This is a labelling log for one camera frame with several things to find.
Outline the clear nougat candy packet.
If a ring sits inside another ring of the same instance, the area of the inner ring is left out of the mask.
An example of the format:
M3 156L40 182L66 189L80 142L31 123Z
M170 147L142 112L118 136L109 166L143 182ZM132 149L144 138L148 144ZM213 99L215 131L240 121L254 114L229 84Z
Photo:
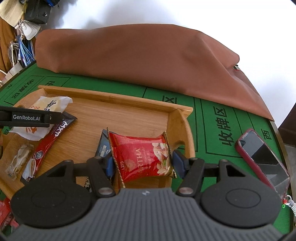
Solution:
M22 166L27 161L29 154L33 150L33 145L23 144L17 154L14 156L13 160L9 164L8 168L5 170L5 173L12 179L16 180L18 173L20 172Z

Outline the white small purse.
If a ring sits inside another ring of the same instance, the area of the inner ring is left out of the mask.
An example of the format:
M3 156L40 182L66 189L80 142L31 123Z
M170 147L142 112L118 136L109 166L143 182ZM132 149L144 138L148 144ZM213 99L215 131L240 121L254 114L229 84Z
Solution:
M19 21L15 26L15 29L19 30L19 32L25 36L27 40L33 39L41 29L41 26L36 23L32 23L30 21Z

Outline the orange hanging coat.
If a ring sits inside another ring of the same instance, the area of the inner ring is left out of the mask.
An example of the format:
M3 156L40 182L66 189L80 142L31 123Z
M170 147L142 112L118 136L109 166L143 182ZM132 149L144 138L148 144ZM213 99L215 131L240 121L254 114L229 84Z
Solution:
M11 62L8 55L8 49L11 41L16 39L16 29L1 19L0 22L1 37L1 70L7 73L11 68Z

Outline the black coffee stick sachet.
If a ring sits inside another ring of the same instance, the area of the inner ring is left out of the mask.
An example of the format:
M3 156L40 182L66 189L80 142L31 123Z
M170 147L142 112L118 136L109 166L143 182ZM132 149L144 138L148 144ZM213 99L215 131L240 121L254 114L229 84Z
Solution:
M95 157L99 158L100 166L111 184L114 184L116 166L111 153L109 136L106 129L101 132Z

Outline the red pistachio snack packet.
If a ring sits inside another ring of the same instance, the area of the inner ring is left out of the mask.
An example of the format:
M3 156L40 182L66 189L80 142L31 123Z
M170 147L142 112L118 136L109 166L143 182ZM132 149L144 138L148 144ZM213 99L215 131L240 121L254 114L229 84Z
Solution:
M111 131L107 134L120 188L146 177L177 177L167 132L154 138L123 136Z

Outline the black hanging bag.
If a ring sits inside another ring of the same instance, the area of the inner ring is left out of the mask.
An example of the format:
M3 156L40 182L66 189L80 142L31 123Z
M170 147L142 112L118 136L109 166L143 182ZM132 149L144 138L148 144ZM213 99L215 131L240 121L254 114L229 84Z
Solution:
M25 20L36 24L46 24L49 19L51 7L44 0L26 1Z

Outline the red wafer bar packet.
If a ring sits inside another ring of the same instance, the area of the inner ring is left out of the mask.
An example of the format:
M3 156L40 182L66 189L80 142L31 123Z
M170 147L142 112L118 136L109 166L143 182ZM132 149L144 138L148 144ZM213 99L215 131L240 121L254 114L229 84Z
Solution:
M1 231L3 231L7 226L11 226L13 229L19 226L12 214L10 200L7 197L4 200L1 200L0 223Z

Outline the beige hat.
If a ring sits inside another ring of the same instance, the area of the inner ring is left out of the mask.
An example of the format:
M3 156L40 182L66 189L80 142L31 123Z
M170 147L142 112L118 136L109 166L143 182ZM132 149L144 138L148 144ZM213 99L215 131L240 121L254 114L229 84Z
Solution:
M23 15L23 4L19 0L3 0L0 4L1 18L15 27Z

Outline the white paper bag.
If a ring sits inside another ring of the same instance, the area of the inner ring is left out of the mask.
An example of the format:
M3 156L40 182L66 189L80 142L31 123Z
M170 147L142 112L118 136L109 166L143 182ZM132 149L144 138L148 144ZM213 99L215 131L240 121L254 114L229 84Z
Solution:
M4 75L1 78L1 87L4 86L11 78L13 78L16 74L18 74L23 69L20 62L17 62L7 73L1 70L1 74Z

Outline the white flower cake packet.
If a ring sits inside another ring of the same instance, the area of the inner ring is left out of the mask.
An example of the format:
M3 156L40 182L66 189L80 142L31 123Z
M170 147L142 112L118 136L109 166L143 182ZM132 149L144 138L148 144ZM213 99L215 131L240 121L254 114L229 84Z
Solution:
M69 116L65 109L72 102L72 98L67 96L42 96L27 111L12 112L10 132L30 141L39 141L54 125L64 122Z

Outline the red cased smartphone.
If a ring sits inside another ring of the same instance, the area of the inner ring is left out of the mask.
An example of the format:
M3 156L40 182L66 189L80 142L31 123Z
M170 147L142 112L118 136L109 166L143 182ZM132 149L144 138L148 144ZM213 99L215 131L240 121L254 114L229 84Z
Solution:
M287 169L255 130L248 129L236 141L235 149L264 184L281 199L286 198L290 184Z

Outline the red black coffee stick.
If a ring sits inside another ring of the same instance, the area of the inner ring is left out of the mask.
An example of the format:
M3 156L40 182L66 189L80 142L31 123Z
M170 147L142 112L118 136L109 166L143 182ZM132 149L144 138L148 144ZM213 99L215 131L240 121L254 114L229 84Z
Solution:
M55 140L62 134L62 132L64 132L64 130L66 130L67 127L77 120L77 117L65 111L63 112L63 117L64 118L60 123L53 125L49 133L36 147L20 178L20 181L23 184L26 185L36 177L36 174L41 167L47 152L52 147Z

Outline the dark wooden door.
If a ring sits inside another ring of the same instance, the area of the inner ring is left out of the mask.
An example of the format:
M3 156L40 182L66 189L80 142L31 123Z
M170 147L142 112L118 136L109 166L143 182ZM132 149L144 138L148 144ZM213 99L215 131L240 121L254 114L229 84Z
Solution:
M295 109L290 111L278 130L285 144L296 146Z

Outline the blue striped bag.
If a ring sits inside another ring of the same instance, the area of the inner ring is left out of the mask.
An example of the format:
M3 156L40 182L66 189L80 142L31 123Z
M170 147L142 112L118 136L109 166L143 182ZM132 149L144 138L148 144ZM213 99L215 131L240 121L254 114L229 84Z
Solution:
M25 67L29 66L35 61L34 46L31 40L27 40L21 35L17 36L18 41L18 52L21 61Z

